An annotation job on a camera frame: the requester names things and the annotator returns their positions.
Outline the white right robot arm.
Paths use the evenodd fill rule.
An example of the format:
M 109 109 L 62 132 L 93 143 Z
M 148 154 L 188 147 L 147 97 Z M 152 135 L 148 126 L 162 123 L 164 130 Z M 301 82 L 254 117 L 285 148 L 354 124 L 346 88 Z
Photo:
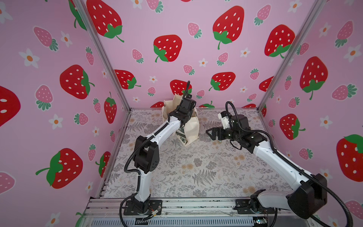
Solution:
M 285 193 L 258 190 L 250 196 L 247 205 L 252 212 L 260 213 L 268 208 L 277 208 L 292 211 L 297 216 L 308 219 L 327 203 L 327 192 L 323 189 L 327 181 L 322 175 L 311 176 L 307 172 L 308 176 L 304 176 L 305 170 L 295 164 L 288 164 L 284 155 L 273 150 L 265 132 L 251 130 L 246 116 L 229 116 L 223 111 L 218 118 L 222 126 L 206 130 L 212 140 L 239 143 L 240 148 L 247 149 L 270 165 L 291 187 L 291 191 Z

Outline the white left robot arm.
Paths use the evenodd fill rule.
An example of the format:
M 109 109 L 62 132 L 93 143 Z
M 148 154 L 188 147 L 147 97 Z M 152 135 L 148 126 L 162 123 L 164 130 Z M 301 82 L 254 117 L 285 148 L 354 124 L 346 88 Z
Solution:
M 185 126 L 191 119 L 196 101 L 191 96 L 183 97 L 180 104 L 154 132 L 136 139 L 132 160 L 139 172 L 137 194 L 135 200 L 146 203 L 150 198 L 151 173 L 160 161 L 159 147 L 178 129 Z

